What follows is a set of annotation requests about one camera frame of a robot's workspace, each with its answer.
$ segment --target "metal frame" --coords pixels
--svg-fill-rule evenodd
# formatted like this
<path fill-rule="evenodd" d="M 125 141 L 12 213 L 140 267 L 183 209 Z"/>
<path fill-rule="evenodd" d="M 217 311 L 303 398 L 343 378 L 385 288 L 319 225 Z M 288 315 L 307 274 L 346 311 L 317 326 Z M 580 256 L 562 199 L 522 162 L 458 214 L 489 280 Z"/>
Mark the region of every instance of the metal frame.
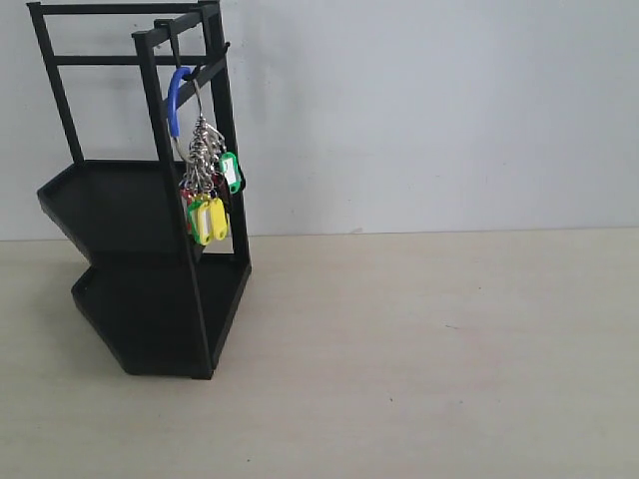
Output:
<path fill-rule="evenodd" d="M 176 243 L 179 245 L 178 255 L 186 284 L 191 288 L 192 299 L 196 305 L 198 321 L 194 324 L 197 338 L 198 356 L 203 364 L 203 376 L 207 376 L 214 368 L 212 355 L 206 336 L 206 327 L 202 310 L 202 302 L 197 279 L 197 254 L 193 242 L 188 235 L 184 221 L 182 200 L 178 183 L 180 175 L 173 155 L 169 132 L 167 130 L 166 99 L 160 88 L 158 66 L 162 65 L 202 65 L 196 81 L 202 88 L 211 84 L 217 129 L 225 136 L 230 151 L 238 153 L 229 72 L 226 51 L 229 44 L 225 42 L 222 26 L 222 14 L 219 1 L 200 1 L 198 3 L 145 3 L 145 4 L 86 4 L 86 5 L 42 5 L 40 2 L 27 4 L 31 13 L 33 26 L 44 59 L 45 68 L 51 89 L 59 111 L 64 133 L 69 144 L 74 165 L 80 167 L 85 162 L 78 134 L 69 108 L 69 102 L 60 74 L 61 66 L 68 65 L 131 65 L 139 66 L 142 83 L 146 95 L 149 118 L 153 130 L 156 150 L 163 176 L 164 189 L 171 213 L 171 222 Z M 155 22 L 155 28 L 132 34 L 136 53 L 126 55 L 56 55 L 51 44 L 45 17 L 49 15 L 138 15 L 138 14 L 182 14 L 171 20 Z M 178 36 L 192 28 L 202 25 L 206 55 L 181 56 L 178 48 Z M 154 48 L 170 41 L 173 56 L 156 56 Z M 186 84 L 179 92 L 179 105 L 182 106 L 195 94 L 193 85 Z M 246 266 L 246 276 L 251 270 L 249 241 L 242 192 L 232 197 L 231 228 L 233 235 L 233 261 Z M 230 315 L 235 314 L 244 284 L 234 298 L 234 307 Z"/>

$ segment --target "wall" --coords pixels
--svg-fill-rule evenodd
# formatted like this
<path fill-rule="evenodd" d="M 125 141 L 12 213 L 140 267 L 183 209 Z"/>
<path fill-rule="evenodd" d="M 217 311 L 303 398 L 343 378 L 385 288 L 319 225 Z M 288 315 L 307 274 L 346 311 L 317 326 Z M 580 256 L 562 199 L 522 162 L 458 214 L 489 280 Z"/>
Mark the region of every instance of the wall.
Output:
<path fill-rule="evenodd" d="M 69 154 L 27 9 L 3 8 L 0 238 L 58 238 L 35 190 Z M 223 8 L 252 234 L 639 225 L 636 0 Z M 59 53 L 150 26 L 51 23 Z M 153 158 L 135 69 L 64 79 L 88 157 Z"/>

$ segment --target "green key tag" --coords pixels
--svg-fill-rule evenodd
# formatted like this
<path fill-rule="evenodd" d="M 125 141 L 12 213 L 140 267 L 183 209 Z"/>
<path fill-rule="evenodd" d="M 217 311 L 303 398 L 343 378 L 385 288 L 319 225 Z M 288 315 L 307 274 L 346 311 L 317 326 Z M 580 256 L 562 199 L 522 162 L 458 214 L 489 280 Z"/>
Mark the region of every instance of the green key tag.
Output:
<path fill-rule="evenodd" d="M 229 184 L 229 190 L 234 195 L 242 187 L 242 175 L 240 175 L 240 168 L 238 167 L 238 157 L 231 152 L 226 152 L 220 157 L 220 165 L 222 166 L 222 173 Z"/>
<path fill-rule="evenodd" d="M 197 243 L 200 243 L 200 232 L 198 232 L 198 209 L 204 202 L 204 199 L 196 197 L 187 207 L 187 218 L 191 225 L 191 234 Z"/>

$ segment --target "black metal rack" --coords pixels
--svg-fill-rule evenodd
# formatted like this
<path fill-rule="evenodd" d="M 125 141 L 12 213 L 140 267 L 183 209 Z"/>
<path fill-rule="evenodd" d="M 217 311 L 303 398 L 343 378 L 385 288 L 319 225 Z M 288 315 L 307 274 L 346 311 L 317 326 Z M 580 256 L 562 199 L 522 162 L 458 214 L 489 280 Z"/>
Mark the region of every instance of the black metal rack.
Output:
<path fill-rule="evenodd" d="M 196 81 L 211 85 L 216 126 L 237 153 L 222 14 L 218 1 L 28 4 L 73 164 L 38 191 L 43 211 L 91 266 L 72 288 L 78 308 L 131 374 L 209 379 L 251 273 L 242 193 L 232 197 L 233 253 L 207 253 L 188 234 L 159 65 L 202 65 Z M 48 15 L 181 15 L 133 33 L 137 55 L 56 55 Z M 206 55 L 181 56 L 179 35 L 201 26 Z M 173 56 L 154 48 L 170 41 Z M 66 65 L 139 66 L 158 161 L 85 160 L 60 75 Z M 191 84 L 179 105 L 195 94 Z M 132 208 L 145 204 L 144 214 Z"/>

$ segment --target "floor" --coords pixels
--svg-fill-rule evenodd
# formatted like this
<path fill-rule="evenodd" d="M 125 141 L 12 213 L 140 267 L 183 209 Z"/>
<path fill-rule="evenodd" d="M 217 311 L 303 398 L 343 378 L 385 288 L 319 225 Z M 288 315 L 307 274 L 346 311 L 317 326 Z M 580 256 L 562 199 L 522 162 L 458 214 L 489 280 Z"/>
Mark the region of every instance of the floor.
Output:
<path fill-rule="evenodd" d="M 636 478 L 639 230 L 252 239 L 212 381 L 132 377 L 0 243 L 0 477 Z"/>

